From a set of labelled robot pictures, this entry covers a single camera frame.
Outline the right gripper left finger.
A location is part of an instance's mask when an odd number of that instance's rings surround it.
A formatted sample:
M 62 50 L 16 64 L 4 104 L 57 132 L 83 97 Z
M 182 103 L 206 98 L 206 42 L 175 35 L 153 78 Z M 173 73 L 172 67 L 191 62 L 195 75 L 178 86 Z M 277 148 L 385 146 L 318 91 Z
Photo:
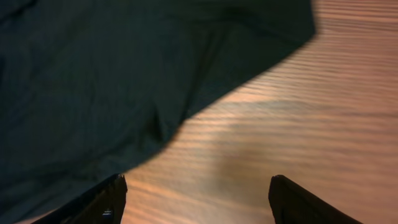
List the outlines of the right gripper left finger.
M 120 224 L 126 194 L 125 177 L 114 174 L 32 224 Z

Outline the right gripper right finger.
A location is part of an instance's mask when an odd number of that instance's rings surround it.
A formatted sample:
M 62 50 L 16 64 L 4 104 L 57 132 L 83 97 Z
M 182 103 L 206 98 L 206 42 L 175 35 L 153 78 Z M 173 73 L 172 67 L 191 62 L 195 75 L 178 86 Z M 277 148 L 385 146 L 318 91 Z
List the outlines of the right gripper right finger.
M 268 199 L 276 224 L 361 224 L 284 175 L 271 178 Z

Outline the black t-shirt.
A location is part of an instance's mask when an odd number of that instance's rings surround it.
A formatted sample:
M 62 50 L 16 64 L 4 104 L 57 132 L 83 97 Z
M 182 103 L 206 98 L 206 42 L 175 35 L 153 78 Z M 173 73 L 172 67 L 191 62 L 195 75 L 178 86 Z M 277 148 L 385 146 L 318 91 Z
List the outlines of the black t-shirt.
M 310 0 L 2 0 L 1 222 L 142 164 L 314 34 Z

